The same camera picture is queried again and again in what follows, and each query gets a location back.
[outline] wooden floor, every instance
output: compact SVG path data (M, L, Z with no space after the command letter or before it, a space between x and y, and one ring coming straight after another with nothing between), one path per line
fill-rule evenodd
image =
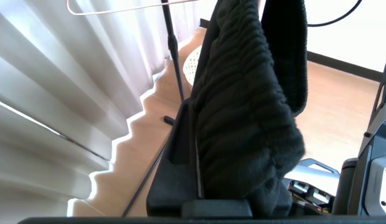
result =
M180 49L181 65L201 45L204 34L205 29L198 29L193 39ZM358 153L378 84L311 62L308 62L308 77L308 104L297 118L306 143L305 157L340 170L344 160ZM186 94L190 95L186 80L184 86ZM146 114L131 123L133 137L118 145L114 171L95 176L96 197L77 200L73 207L74 216L121 216L171 130L162 117L175 117L180 103L170 62L156 82L156 91L143 101ZM129 217L146 216L146 196L152 178L153 175Z

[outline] black pole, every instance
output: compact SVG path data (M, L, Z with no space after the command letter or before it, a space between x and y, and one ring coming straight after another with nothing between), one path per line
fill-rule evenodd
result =
M168 3L168 0L161 0L162 3ZM183 89L183 82L181 77L181 69L179 69L179 54L178 54L178 42L176 40L174 29L172 27L171 13L168 5L162 6L164 18L166 20L167 31L168 31L168 49L171 52L172 60L174 61L176 80L178 82L179 94L181 101L185 100L185 92Z

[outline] black cylinder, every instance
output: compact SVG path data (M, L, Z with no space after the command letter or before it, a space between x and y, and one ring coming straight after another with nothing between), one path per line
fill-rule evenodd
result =
M337 194L332 205L333 215L347 215L348 200L351 194L352 180L354 178L357 158L347 159L341 169Z

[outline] curtain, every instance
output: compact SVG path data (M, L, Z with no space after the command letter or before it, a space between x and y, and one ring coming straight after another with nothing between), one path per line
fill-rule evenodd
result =
M70 0L70 7L157 3ZM197 3L170 8L178 41L188 39L199 25ZM168 55L161 7L73 16L61 0L0 0L0 189L54 206L88 197L88 175L109 169L112 141L129 133L126 119L142 111L139 97ZM65 215L55 210L43 214Z

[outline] black fabric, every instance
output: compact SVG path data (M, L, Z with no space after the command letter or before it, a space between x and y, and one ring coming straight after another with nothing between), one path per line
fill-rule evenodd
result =
M295 12L286 16L299 15L297 20L280 14L284 24L271 29L275 16L267 15L287 6ZM292 199L281 179L304 154L294 120L307 95L302 6L267 0L264 34L258 0L219 0L192 89L205 197L247 198L256 217L288 215ZM289 25L297 30L277 30ZM283 42L289 38L295 40Z

